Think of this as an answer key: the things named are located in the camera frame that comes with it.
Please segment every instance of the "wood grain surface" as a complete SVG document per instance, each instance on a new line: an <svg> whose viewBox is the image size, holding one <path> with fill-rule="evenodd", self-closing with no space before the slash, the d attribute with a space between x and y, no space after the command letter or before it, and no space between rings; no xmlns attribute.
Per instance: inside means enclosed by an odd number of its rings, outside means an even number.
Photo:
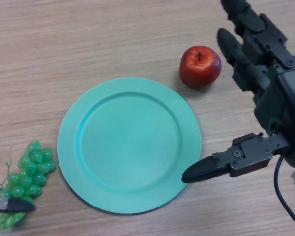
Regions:
<svg viewBox="0 0 295 236"><path fill-rule="evenodd" d="M295 0L250 3L284 32L295 54ZM233 30L219 0L0 0L0 182L11 145L15 169L33 138L56 150L72 102L115 77L148 77L181 94L198 118L202 157L224 151L235 137L262 131L252 94L241 92L224 59L206 92L179 81L187 48L207 45L221 55L219 27ZM133 216L87 206L58 168L35 201L37 211L0 236L295 236L295 224L274 192L274 165L191 184L164 207ZM280 185L295 211L292 171L284 163Z"/></svg>

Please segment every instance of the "robotic hand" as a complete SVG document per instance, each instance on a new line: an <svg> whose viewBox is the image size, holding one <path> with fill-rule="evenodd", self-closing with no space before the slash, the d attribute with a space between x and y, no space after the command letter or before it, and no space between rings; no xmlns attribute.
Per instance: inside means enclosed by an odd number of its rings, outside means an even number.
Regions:
<svg viewBox="0 0 295 236"><path fill-rule="evenodd" d="M183 173L184 183L226 173L237 177L266 167L274 155L281 155L277 171L283 159L295 168L295 56L286 49L287 38L265 14L257 15L246 0L221 3L243 44L220 28L218 45L234 69L234 81L242 91L254 94L254 114L268 137L252 133L234 139L227 151L190 166Z"/></svg>

